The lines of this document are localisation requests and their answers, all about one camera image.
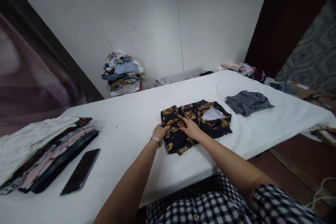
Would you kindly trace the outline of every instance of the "smartphone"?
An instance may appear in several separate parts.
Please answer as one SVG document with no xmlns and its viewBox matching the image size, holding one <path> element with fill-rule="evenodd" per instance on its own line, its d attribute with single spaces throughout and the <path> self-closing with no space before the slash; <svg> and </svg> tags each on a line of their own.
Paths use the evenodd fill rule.
<svg viewBox="0 0 336 224">
<path fill-rule="evenodd" d="M 60 195 L 70 194 L 82 189 L 99 152 L 100 149 L 96 149 L 84 154 Z"/>
</svg>

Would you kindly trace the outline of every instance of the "white table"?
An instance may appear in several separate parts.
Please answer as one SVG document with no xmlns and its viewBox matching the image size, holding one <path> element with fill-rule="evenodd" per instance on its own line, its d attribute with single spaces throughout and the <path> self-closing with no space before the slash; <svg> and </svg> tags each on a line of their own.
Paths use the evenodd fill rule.
<svg viewBox="0 0 336 224">
<path fill-rule="evenodd" d="M 249 117 L 236 115 L 226 96 L 242 90 L 263 93 L 275 108 Z M 92 117 L 99 136 L 41 194 L 14 191 L 0 196 L 2 223 L 92 223 L 106 199 L 161 122 L 160 111 L 205 99 L 219 102 L 232 114 L 232 134 L 218 139 L 245 159 L 298 134 L 330 116 L 330 112 L 231 71 L 186 80 L 125 96 L 73 107 L 67 116 Z M 59 194 L 86 151 L 101 152 L 79 192 Z M 201 145 L 182 156 L 159 148 L 141 206 L 217 172 Z"/>
</svg>

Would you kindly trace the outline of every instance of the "checkered fabric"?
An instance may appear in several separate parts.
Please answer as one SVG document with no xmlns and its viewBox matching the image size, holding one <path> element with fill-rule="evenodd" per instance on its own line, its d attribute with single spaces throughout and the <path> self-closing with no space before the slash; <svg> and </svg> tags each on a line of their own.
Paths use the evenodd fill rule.
<svg viewBox="0 0 336 224">
<path fill-rule="evenodd" d="M 219 173 L 147 206 L 147 223 L 323 223 L 280 188 L 265 184 L 253 194 L 252 212 Z"/>
</svg>

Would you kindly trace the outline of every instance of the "white rope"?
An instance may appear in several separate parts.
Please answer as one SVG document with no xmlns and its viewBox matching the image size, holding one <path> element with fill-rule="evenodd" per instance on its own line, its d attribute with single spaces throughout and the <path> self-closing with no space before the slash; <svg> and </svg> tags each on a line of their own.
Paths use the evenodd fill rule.
<svg viewBox="0 0 336 224">
<path fill-rule="evenodd" d="M 336 179 L 336 178 L 329 177 L 329 178 L 325 178 L 325 179 L 322 180 L 320 189 L 317 190 L 316 193 L 314 194 L 313 201 L 310 202 L 310 203 L 308 203 L 308 204 L 306 205 L 306 207 L 308 207 L 310 210 L 313 210 L 313 209 L 315 208 L 315 203 L 316 203 L 317 201 L 319 201 L 319 200 L 322 200 L 322 199 L 330 199 L 330 200 L 331 200 L 331 199 L 334 199 L 334 200 L 336 200 L 336 197 L 334 197 L 334 196 L 322 196 L 322 197 L 318 197 L 318 198 L 317 198 L 318 194 L 319 194 L 319 193 L 322 193 L 322 191 L 324 190 L 324 188 L 323 188 L 324 183 L 325 183 L 327 180 L 330 180 L 330 179 Z"/>
</svg>

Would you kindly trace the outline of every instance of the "curtain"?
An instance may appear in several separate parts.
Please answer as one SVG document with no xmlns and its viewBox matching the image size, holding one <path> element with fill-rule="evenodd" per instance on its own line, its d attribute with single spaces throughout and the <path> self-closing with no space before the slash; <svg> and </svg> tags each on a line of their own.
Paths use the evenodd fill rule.
<svg viewBox="0 0 336 224">
<path fill-rule="evenodd" d="M 0 137 L 88 99 L 67 71 L 0 13 Z"/>
<path fill-rule="evenodd" d="M 336 91 L 336 0 L 328 0 L 275 78 Z"/>
</svg>

